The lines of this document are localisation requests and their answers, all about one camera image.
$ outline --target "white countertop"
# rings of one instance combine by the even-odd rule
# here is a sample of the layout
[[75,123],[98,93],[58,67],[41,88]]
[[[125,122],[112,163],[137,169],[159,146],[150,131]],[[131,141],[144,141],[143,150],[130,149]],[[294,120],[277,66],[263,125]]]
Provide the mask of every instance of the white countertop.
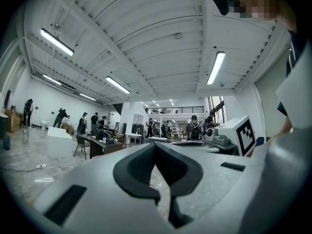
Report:
[[149,137],[150,139],[167,140],[167,138]]
[[132,136],[132,137],[142,137],[142,135],[140,134],[133,134],[133,133],[125,133],[125,135]]

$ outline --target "white box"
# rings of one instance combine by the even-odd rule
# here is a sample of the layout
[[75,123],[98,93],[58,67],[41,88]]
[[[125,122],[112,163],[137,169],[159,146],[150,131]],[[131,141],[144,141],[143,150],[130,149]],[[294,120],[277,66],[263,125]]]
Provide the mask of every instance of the white box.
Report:
[[232,144],[238,146],[240,156],[247,156],[255,147],[254,129],[249,116],[231,119],[216,129],[218,135],[225,135]]
[[49,127],[47,154],[49,157],[57,158],[73,156],[73,138],[65,129]]

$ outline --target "smoke detector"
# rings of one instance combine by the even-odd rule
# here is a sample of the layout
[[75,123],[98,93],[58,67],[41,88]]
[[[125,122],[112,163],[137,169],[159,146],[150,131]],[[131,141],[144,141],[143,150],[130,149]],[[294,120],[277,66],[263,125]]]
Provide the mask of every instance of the smoke detector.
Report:
[[183,38],[183,35],[181,33],[176,33],[175,38],[180,40]]

